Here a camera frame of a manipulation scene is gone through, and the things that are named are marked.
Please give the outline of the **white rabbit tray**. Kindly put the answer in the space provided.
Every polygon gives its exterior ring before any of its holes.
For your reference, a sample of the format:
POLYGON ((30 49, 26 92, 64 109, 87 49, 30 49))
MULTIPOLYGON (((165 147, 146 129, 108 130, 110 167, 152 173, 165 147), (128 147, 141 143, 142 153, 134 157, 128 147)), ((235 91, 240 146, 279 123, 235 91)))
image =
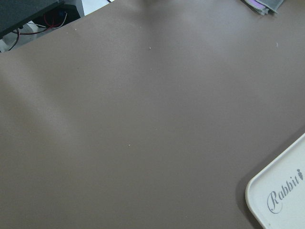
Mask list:
POLYGON ((248 182, 245 200, 264 229, 305 227, 304 135, 248 182))

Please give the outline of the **grey folded cloth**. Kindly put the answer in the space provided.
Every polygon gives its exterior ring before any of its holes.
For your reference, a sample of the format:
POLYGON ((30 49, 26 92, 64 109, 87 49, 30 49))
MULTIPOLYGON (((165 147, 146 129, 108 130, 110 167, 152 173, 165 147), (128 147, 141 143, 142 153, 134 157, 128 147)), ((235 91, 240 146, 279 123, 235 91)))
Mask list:
POLYGON ((284 0, 243 0, 243 2, 260 15, 266 15, 269 12, 277 13, 284 0))

